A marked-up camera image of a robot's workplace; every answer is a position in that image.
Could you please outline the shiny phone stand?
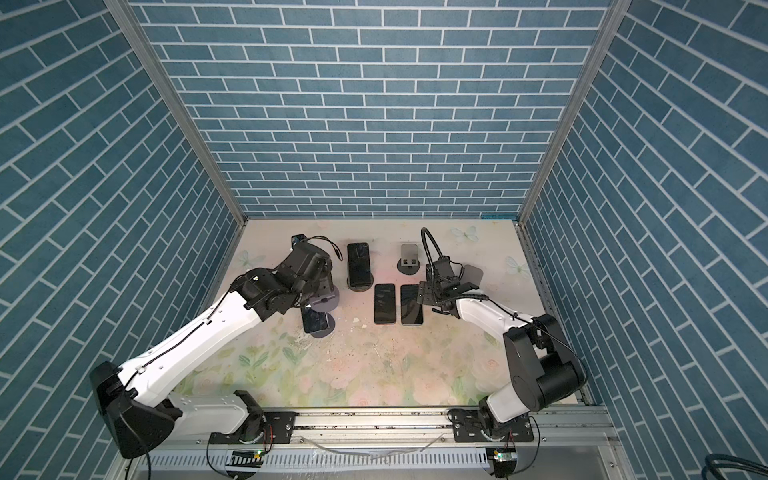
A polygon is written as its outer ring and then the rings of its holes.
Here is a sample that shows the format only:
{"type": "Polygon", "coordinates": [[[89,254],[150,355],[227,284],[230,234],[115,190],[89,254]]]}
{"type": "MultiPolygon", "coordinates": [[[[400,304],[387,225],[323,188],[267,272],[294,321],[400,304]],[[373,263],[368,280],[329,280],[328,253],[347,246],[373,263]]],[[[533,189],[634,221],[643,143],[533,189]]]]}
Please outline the shiny phone stand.
{"type": "Polygon", "coordinates": [[[401,323],[403,325],[422,325],[424,321],[420,290],[417,284],[400,286],[401,323]]]}
{"type": "Polygon", "coordinates": [[[304,307],[301,310],[304,332],[311,334],[323,329],[326,326],[326,315],[326,313],[317,312],[311,307],[304,307]]]}

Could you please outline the grey phone stand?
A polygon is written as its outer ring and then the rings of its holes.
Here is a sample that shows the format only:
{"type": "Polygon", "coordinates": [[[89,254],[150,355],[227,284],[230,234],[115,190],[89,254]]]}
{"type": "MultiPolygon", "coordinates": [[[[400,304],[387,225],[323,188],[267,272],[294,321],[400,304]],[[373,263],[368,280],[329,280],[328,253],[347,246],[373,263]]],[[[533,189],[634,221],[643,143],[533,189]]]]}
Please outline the grey phone stand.
{"type": "Polygon", "coordinates": [[[335,310],[340,302],[340,291],[334,286],[324,295],[316,295],[309,299],[311,308],[317,312],[329,313],[335,310]]]}
{"type": "Polygon", "coordinates": [[[397,262],[397,270],[407,276],[415,275],[421,267],[419,261],[419,247],[414,243],[401,245],[400,259],[397,262]]]}

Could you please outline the black phone back stand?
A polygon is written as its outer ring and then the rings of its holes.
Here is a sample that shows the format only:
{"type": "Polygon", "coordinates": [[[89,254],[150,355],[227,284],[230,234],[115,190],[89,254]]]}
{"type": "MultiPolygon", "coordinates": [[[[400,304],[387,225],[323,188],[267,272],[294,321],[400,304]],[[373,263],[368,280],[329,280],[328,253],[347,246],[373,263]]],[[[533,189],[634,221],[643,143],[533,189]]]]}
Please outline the black phone back stand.
{"type": "Polygon", "coordinates": [[[365,242],[349,243],[347,245],[348,254],[348,277],[351,274],[362,274],[371,271],[369,244],[365,242]]]}

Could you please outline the black phone stand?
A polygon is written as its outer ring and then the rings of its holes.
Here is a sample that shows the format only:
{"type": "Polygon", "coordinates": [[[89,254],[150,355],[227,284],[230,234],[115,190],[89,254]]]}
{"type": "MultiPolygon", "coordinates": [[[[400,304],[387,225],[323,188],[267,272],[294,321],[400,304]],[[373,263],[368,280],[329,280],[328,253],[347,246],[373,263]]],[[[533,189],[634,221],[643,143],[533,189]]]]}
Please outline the black phone stand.
{"type": "Polygon", "coordinates": [[[374,287],[374,323],[394,324],[397,321],[396,287],[392,283],[374,287]]]}
{"type": "Polygon", "coordinates": [[[371,271],[369,244],[365,242],[349,243],[347,245],[348,254],[348,277],[351,274],[362,274],[371,271]]]}

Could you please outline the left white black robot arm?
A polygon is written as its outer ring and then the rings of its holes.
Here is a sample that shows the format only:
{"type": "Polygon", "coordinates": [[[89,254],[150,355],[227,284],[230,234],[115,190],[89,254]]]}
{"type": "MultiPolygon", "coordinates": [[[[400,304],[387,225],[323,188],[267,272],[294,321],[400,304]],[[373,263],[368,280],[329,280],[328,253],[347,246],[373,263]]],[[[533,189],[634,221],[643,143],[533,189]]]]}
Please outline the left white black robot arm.
{"type": "Polygon", "coordinates": [[[253,268],[237,276],[215,303],[146,352],[116,365],[98,364],[89,374],[99,416],[120,455],[147,455],[170,437],[220,434],[259,444],[268,427],[263,408],[237,390],[212,400],[185,400],[177,385],[230,341],[276,313],[312,301],[338,303],[332,255],[315,237],[296,235],[288,256],[274,268],[253,268]]]}

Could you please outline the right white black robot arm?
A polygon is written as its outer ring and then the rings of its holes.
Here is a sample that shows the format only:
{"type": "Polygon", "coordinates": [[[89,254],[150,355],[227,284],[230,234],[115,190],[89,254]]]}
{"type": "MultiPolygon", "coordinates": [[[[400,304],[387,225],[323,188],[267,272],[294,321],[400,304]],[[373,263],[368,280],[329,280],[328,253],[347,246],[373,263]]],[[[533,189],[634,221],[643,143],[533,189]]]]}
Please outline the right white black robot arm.
{"type": "Polygon", "coordinates": [[[484,293],[472,293],[473,286],[444,288],[422,281],[417,299],[503,343],[510,381],[478,405],[483,433],[496,440],[511,431],[513,421],[574,394],[586,383],[587,374],[555,317],[514,311],[484,293]]]}

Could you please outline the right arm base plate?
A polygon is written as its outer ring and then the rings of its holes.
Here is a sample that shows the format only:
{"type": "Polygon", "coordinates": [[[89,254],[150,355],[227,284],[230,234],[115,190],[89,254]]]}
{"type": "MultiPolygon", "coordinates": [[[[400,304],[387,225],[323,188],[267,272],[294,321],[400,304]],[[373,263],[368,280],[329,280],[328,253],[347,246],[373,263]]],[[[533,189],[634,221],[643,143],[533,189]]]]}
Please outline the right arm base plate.
{"type": "Polygon", "coordinates": [[[532,442],[534,433],[529,417],[524,414],[499,423],[482,408],[451,408],[446,417],[457,443],[532,442]]]}

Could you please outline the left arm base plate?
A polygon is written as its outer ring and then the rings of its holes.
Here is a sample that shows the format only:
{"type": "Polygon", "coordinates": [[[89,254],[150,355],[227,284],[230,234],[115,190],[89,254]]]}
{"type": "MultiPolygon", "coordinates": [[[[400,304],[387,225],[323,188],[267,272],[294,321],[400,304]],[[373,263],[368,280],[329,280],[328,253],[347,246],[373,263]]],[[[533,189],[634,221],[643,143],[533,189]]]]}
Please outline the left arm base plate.
{"type": "Polygon", "coordinates": [[[211,433],[209,442],[214,445],[256,444],[267,447],[289,444],[296,418],[297,413],[293,411],[267,411],[259,419],[249,416],[234,433],[211,433]]]}

